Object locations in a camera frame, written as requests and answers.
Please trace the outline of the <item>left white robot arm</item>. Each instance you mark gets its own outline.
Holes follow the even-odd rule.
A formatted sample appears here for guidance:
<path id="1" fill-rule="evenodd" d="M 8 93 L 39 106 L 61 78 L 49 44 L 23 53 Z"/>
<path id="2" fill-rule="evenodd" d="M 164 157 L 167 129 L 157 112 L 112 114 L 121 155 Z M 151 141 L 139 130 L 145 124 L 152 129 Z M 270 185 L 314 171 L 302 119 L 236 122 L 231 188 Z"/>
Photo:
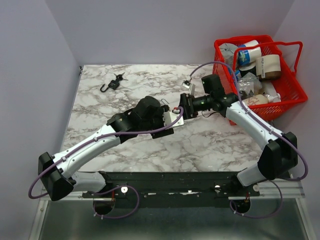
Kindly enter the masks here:
<path id="1" fill-rule="evenodd" d="M 173 112 L 154 97 L 146 96 L 125 112 L 113 115 L 106 124 L 91 136 L 71 148 L 38 158 L 38 176 L 46 195 L 58 201 L 71 192 L 90 191 L 104 198 L 110 194 L 111 185 L 99 172 L 80 172 L 86 163 L 138 135 L 150 134 L 153 139 L 174 133 L 181 123 L 182 110 Z"/>

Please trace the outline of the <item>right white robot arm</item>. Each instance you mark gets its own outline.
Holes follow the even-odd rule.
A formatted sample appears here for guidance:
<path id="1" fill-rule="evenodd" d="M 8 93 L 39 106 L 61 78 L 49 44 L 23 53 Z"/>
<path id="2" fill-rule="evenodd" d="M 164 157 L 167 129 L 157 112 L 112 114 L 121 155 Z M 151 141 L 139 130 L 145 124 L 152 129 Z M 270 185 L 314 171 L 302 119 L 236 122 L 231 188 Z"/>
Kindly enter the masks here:
<path id="1" fill-rule="evenodd" d="M 298 154 L 294 150 L 297 137 L 292 132 L 283 133 L 273 128 L 244 105 L 235 93 L 225 93 L 217 74 L 204 76 L 201 82 L 205 95 L 180 95 L 183 119 L 193 119 L 199 112 L 213 110 L 246 130 L 262 150 L 258 162 L 240 171 L 236 180 L 230 183 L 234 195 L 243 195 L 254 183 L 279 178 L 298 164 Z"/>

